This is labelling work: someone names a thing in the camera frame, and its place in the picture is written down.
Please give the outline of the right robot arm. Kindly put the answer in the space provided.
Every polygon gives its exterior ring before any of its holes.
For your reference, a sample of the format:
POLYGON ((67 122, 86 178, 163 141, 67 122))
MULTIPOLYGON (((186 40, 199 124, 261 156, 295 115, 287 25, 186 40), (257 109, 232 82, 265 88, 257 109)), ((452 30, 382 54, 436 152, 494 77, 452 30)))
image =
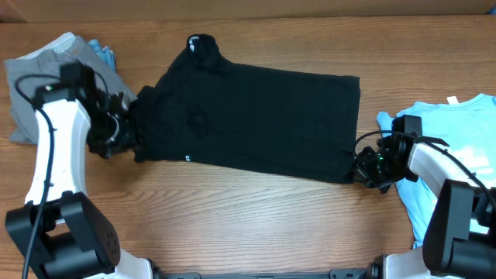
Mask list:
POLYGON ((378 150, 356 154, 355 182, 382 193, 397 181, 422 179, 437 197, 422 246, 379 256, 362 278, 493 278, 495 190, 488 189, 448 151, 443 139, 423 135, 418 116, 403 115, 379 131, 378 150))

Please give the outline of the black t-shirt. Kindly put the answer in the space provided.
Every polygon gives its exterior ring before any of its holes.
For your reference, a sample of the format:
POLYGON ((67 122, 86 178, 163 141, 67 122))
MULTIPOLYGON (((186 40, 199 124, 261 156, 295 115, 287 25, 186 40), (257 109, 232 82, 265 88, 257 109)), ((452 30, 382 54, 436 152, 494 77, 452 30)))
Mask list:
POLYGON ((349 184, 359 106, 358 77, 235 64, 195 34, 137 96, 135 159, 349 184))

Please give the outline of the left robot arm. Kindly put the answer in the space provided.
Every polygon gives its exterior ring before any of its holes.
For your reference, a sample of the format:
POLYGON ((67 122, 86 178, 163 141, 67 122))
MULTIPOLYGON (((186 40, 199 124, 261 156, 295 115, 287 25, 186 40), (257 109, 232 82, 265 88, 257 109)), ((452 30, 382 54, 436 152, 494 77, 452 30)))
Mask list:
POLYGON ((79 62, 36 88, 32 97, 15 89, 34 111, 38 125, 36 166, 23 207, 6 214, 5 228, 24 256, 23 277, 44 279, 161 278, 152 261, 133 256, 119 243, 111 222, 90 201, 85 154, 104 159, 138 143, 124 94, 99 89, 101 75, 79 62))

